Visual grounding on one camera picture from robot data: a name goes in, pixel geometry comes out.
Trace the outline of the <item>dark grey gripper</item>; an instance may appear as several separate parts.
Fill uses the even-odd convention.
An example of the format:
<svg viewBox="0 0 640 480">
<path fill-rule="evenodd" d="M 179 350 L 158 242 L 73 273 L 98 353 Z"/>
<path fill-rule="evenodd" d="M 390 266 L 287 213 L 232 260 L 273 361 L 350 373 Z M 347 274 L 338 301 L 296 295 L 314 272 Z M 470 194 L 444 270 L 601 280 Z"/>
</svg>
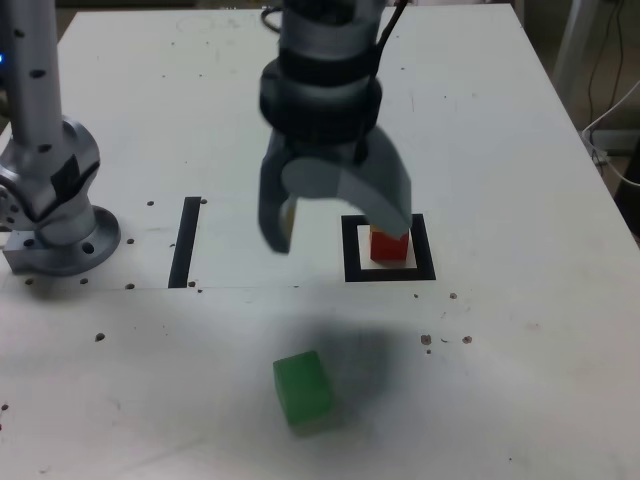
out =
<svg viewBox="0 0 640 480">
<path fill-rule="evenodd" d="M 288 254 L 296 197 L 340 199 L 357 208 L 369 223 L 401 237 L 412 223 L 411 180 L 387 134 L 373 128 L 358 143 L 309 143 L 273 131 L 260 169 L 258 223 L 267 245 Z"/>
</svg>

